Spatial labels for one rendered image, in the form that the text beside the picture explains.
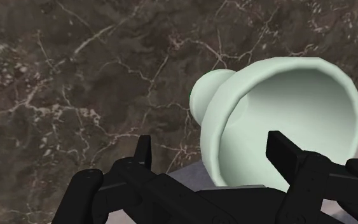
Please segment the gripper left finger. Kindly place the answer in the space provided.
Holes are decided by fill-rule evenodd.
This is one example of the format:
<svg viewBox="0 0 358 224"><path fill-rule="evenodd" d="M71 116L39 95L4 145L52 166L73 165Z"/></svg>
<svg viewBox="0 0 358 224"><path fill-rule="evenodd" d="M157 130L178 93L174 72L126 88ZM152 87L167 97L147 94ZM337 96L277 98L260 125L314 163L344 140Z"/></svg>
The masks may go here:
<svg viewBox="0 0 358 224"><path fill-rule="evenodd" d="M105 224L124 210L136 224L228 224L228 214L166 174L151 171L151 137L104 174L85 169L71 179L52 224Z"/></svg>

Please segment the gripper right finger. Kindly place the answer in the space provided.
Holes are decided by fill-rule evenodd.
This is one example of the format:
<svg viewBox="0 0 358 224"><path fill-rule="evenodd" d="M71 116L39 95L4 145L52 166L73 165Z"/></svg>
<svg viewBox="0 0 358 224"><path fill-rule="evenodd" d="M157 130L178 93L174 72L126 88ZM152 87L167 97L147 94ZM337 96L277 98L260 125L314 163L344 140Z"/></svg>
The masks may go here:
<svg viewBox="0 0 358 224"><path fill-rule="evenodd" d="M343 224L322 213L325 199L358 221L358 158L345 165L313 151L301 150L283 133L268 133L266 157L289 183L275 224Z"/></svg>

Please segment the pale green cup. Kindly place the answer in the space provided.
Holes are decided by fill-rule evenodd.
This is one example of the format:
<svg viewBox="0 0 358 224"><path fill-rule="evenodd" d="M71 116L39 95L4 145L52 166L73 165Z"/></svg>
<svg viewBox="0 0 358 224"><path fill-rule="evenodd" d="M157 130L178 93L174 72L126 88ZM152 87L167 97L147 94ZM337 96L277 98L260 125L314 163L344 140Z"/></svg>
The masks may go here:
<svg viewBox="0 0 358 224"><path fill-rule="evenodd" d="M202 162L216 186L288 189L266 157L271 130L341 165L358 149L358 91L338 66L317 57L274 57L239 71L210 71L194 84L189 106L201 127Z"/></svg>

